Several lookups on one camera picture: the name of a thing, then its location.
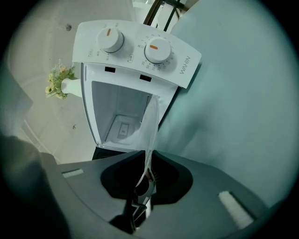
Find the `white vase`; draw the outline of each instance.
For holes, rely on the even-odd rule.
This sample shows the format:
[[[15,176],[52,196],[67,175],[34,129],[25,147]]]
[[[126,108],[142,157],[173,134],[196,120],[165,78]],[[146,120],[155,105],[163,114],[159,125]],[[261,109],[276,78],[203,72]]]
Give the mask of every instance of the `white vase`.
[[[61,91],[65,94],[71,93],[73,95],[82,97],[81,80],[71,80],[69,78],[64,79],[61,82]]]

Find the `transparent lid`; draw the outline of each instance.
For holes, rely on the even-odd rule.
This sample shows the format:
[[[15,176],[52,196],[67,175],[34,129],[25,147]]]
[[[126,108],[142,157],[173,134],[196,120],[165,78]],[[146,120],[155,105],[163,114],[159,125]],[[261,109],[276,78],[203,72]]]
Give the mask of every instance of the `transparent lid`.
[[[142,181],[151,162],[151,155],[156,146],[156,139],[159,125],[159,103],[158,97],[153,95],[144,112],[142,123],[139,129],[136,150],[145,150],[144,172],[136,186]]]

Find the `white knob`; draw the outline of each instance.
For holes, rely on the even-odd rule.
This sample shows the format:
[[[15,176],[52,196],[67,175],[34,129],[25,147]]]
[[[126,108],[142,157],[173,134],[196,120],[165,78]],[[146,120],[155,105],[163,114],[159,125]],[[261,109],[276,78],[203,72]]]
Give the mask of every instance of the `white knob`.
[[[171,55],[171,45],[167,40],[155,37],[146,44],[144,53],[150,62],[154,64],[162,63]]]
[[[117,28],[104,28],[97,37],[99,47],[105,52],[116,52],[123,45],[123,35]]]

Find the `black hose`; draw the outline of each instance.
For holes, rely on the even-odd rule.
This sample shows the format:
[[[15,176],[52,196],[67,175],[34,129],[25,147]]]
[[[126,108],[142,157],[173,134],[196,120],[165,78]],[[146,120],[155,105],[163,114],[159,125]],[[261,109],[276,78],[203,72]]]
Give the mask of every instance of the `black hose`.
[[[150,10],[149,10],[144,22],[143,22],[145,25],[150,26],[152,24],[152,22],[153,22],[156,14],[157,14],[157,11],[158,11],[160,5],[162,4],[162,2],[163,2],[163,0],[155,0],[155,2],[151,6],[151,8],[150,8]]]
[[[168,18],[168,21],[167,21],[167,23],[166,23],[166,25],[165,25],[165,27],[164,27],[164,32],[166,32],[166,30],[167,30],[167,28],[168,28],[168,26],[169,26],[169,24],[170,24],[170,21],[171,21],[173,15],[174,15],[174,12],[176,11],[176,9],[177,9],[177,7],[178,7],[179,2],[180,2],[180,0],[177,0],[176,4],[173,6],[173,10],[172,10],[172,12],[170,13],[170,16],[169,16],[169,18]]]

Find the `white control panel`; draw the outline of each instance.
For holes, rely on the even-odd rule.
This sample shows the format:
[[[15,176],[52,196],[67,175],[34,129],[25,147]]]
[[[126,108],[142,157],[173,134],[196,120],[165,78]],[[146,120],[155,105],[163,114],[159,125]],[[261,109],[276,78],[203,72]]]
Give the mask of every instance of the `white control panel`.
[[[78,26],[72,61],[129,68],[187,88],[200,59],[196,49],[157,28],[99,20]]]

